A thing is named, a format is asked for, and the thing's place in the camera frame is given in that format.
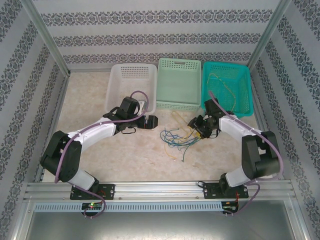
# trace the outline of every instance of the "basket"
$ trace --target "basket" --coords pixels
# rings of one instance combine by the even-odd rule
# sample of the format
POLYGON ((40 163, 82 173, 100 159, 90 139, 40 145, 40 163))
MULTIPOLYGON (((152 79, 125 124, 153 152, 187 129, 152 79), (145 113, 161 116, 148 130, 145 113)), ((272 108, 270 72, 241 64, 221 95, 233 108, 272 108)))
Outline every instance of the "basket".
MULTIPOLYGON (((145 115, 151 115, 156 110, 157 97, 157 67, 153 64, 124 63, 116 64, 111 68, 108 88, 105 98, 105 110, 110 112, 114 107, 119 107, 125 97, 132 92, 140 90, 149 98, 149 106, 145 115)), ((136 93, 133 98, 145 101, 141 93, 136 93)))
POLYGON ((252 102, 251 78, 247 66, 207 61, 203 65, 201 107, 210 99, 212 91, 219 104, 232 111, 238 118, 251 116, 254 112, 252 102))
POLYGON ((196 111, 201 105, 201 62, 160 58, 156 106, 196 111))

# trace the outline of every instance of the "mint green plastic basket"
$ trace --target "mint green plastic basket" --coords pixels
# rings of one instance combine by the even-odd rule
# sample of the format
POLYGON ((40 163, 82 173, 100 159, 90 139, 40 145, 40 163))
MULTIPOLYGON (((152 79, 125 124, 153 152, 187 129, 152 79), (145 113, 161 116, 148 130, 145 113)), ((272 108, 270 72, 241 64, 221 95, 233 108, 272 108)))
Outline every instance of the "mint green plastic basket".
POLYGON ((160 58, 156 107, 196 111, 201 105, 201 62, 160 58))
POLYGON ((225 62, 205 62, 201 95, 203 109, 205 109, 205 101, 210 99, 209 91, 213 92, 225 110, 232 111, 238 118, 251 116, 254 112, 250 71, 247 66, 225 62))

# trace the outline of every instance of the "patterned wallpaper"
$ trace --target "patterned wallpaper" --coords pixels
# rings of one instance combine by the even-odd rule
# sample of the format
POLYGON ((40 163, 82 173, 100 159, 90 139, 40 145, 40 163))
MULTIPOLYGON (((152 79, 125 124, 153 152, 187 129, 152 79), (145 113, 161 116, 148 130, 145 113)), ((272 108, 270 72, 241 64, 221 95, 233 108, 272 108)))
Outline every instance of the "patterned wallpaper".
POLYGON ((0 2, 0 239, 32 182, 65 77, 18 0, 0 2))
POLYGON ((320 239, 319 13, 314 0, 292 1, 252 71, 311 239, 320 239))
POLYGON ((35 0, 71 70, 159 58, 246 64, 279 0, 35 0))

